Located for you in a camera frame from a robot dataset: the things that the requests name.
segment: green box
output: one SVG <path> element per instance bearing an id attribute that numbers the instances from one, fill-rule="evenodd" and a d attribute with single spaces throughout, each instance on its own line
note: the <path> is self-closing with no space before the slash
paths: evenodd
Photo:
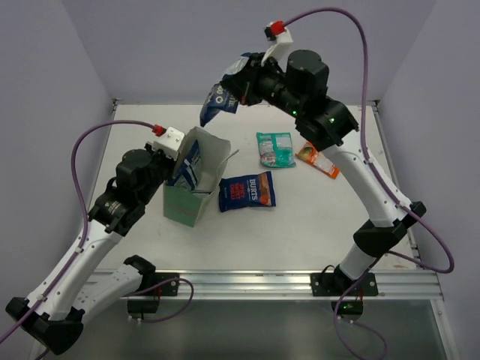
<path id="1" fill-rule="evenodd" d="M 202 174 L 196 189 L 211 193 L 192 193 L 180 187 L 163 186 L 163 216 L 189 227 L 195 226 L 206 206 L 217 196 L 216 189 L 227 167 L 231 150 L 230 141 L 211 135 L 201 127 L 194 127 L 184 138 L 174 172 L 195 140 L 198 140 L 202 161 Z"/>

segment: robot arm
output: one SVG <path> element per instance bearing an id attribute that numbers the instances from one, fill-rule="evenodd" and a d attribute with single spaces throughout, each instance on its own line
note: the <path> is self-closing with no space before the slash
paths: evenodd
<path id="1" fill-rule="evenodd" d="M 288 29 L 274 22 L 265 29 L 271 42 L 265 53 L 243 55 L 242 66 L 223 76 L 220 84 L 243 105 L 267 101 L 295 117 L 297 131 L 332 161 L 346 177 L 367 209 L 369 220 L 354 234 L 355 244 L 334 271 L 335 286 L 347 289 L 383 254 L 393 248 L 416 221 L 390 199 L 372 173 L 369 153 L 361 147 L 359 124 L 341 102 L 327 96 L 329 68 L 318 54 L 296 50 L 286 70 L 278 59 L 292 43 Z M 379 175 L 402 204 L 418 216 L 426 212 L 421 202 L 411 202 L 379 168 Z"/>
<path id="2" fill-rule="evenodd" d="M 85 242 L 81 243 L 81 231 L 38 287 L 26 298 L 12 298 L 7 305 L 6 311 L 15 320 L 30 312 L 23 329 L 54 354 L 68 350 L 85 323 L 125 294 L 139 289 L 155 273 L 152 264 L 132 256 L 109 278 L 82 290 L 100 261 L 145 214 L 157 189 L 171 177 L 184 137 L 181 131 L 169 127 L 145 149 L 124 154 L 116 167 L 116 177 L 110 179 L 88 213 Z"/>

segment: black mount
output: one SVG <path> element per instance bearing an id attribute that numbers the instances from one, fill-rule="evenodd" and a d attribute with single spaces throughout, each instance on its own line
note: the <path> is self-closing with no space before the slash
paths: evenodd
<path id="1" fill-rule="evenodd" d="M 180 276 L 179 273 L 176 272 L 155 272 L 155 266 L 138 255 L 129 257 L 124 261 L 124 264 L 133 266 L 143 275 L 142 283 L 136 291 L 148 289 L 161 281 L 178 278 Z M 177 296 L 178 291 L 179 283 L 173 281 L 161 287 L 161 296 Z M 151 298 L 139 300 L 128 299 L 127 312 L 132 317 L 140 318 L 143 318 L 143 314 L 155 314 L 160 306 L 159 295 L 160 293 L 157 290 L 152 290 L 144 295 L 148 297 L 151 296 Z"/>
<path id="2" fill-rule="evenodd" d="M 352 281 L 337 266 L 333 272 L 314 272 L 310 274 L 312 295 L 340 296 L 352 285 Z M 377 280 L 374 273 L 368 273 L 358 287 L 352 290 L 351 296 L 356 296 L 363 290 L 363 296 L 378 296 Z"/>
<path id="3" fill-rule="evenodd" d="M 18 321 L 30 310 L 29 301 L 24 298 L 12 298 L 5 310 Z M 38 315 L 33 312 L 23 323 L 22 329 L 52 353 L 60 355 L 70 349 L 82 334 L 84 313 L 84 310 L 72 307 L 65 319 L 51 321 L 48 320 L 50 317 L 48 313 Z"/>
<path id="4" fill-rule="evenodd" d="M 131 227 L 145 214 L 145 207 L 162 183 L 171 177 L 175 161 L 163 151 L 130 150 L 117 165 L 116 177 L 111 178 L 106 190 L 96 200 L 88 213 L 112 231 L 126 236 Z"/>

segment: purple wall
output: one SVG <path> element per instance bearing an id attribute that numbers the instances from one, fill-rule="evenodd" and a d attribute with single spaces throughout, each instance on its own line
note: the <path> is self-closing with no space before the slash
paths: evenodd
<path id="1" fill-rule="evenodd" d="M 60 1 L 0 4 L 0 333 L 3 311 L 51 271 L 80 225 L 70 152 L 86 128 L 110 117 L 110 99 Z M 80 150 L 92 189 L 106 133 Z M 32 338 L 17 331 L 0 359 L 27 359 Z"/>
<path id="2" fill-rule="evenodd" d="M 438 0 L 380 103 L 401 187 L 428 207 L 457 267 L 440 275 L 463 359 L 480 356 L 480 2 Z M 446 267 L 415 226 L 421 256 Z"/>
<path id="3" fill-rule="evenodd" d="M 112 97 L 200 103 L 245 51 L 265 51 L 263 27 L 322 6 L 358 16 L 370 41 L 369 100 L 380 99 L 435 0 L 63 0 Z M 317 14 L 290 26 L 295 46 L 317 51 L 330 67 L 330 95 L 360 99 L 362 45 L 355 26 Z"/>

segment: white table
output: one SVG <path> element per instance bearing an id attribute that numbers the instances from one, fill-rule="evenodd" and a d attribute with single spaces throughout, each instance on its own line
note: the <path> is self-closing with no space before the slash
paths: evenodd
<path id="1" fill-rule="evenodd" d="M 197 105 L 120 105 L 115 120 L 141 120 L 188 132 L 199 124 Z M 360 110 L 350 111 L 360 120 Z M 241 107 L 236 115 L 221 113 L 205 128 L 232 142 L 240 152 L 230 159 L 223 177 L 266 171 L 260 165 L 256 132 L 292 134 L 297 152 L 305 140 L 292 117 L 268 105 Z M 112 127 L 97 183 L 96 199 L 115 167 L 130 149 L 142 148 L 153 134 L 145 127 Z M 385 171 L 386 155 L 371 107 L 367 108 L 367 143 Z M 162 191 L 148 204 L 146 215 L 102 261 L 99 269 L 116 269 L 138 254 L 158 269 L 195 270 L 321 270 L 337 265 L 353 244 L 353 233 L 368 219 L 362 203 L 341 175 L 330 179 L 295 159 L 292 169 L 273 169 L 276 208 L 244 208 L 220 213 L 216 197 L 194 227 L 163 216 Z M 412 256 L 407 237 L 395 250 Z M 414 269 L 410 262 L 384 256 L 376 269 Z"/>

